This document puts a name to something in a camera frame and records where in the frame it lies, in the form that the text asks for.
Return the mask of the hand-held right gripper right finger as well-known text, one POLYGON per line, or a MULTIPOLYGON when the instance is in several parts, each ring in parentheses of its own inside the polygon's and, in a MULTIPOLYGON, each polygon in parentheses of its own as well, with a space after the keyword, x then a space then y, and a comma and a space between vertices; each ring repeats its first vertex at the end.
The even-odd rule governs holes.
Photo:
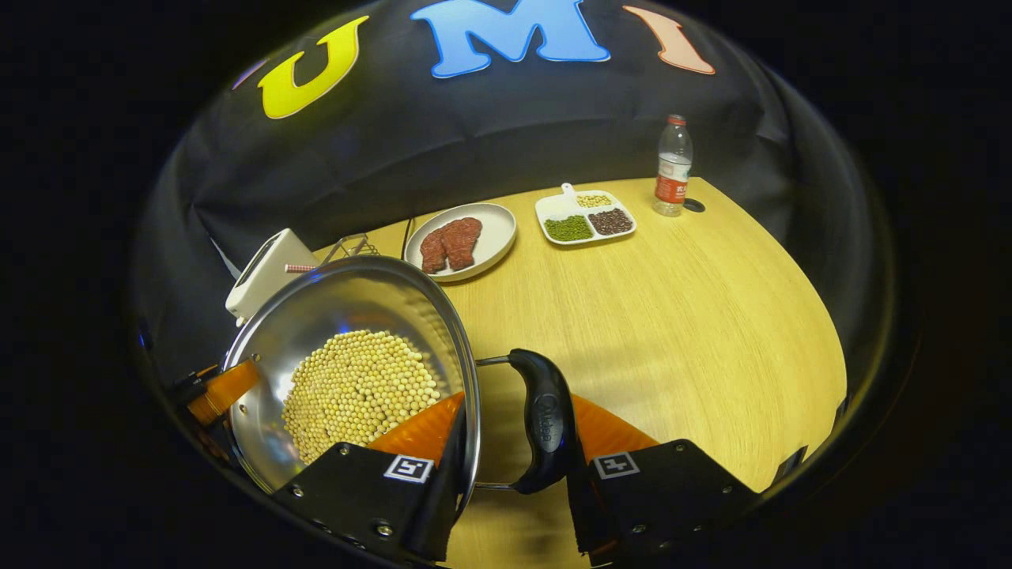
POLYGON ((675 553, 759 502, 689 439, 658 442, 578 395, 572 407, 582 457, 566 479, 568 507, 592 565, 675 553))

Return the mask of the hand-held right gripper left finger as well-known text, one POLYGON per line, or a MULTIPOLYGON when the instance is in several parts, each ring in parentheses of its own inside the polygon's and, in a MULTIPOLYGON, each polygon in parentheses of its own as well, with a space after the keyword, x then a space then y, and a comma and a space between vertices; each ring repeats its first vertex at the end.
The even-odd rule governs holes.
POLYGON ((337 443, 274 493, 312 526, 395 562, 446 559, 463 493, 463 394, 372 448, 337 443))

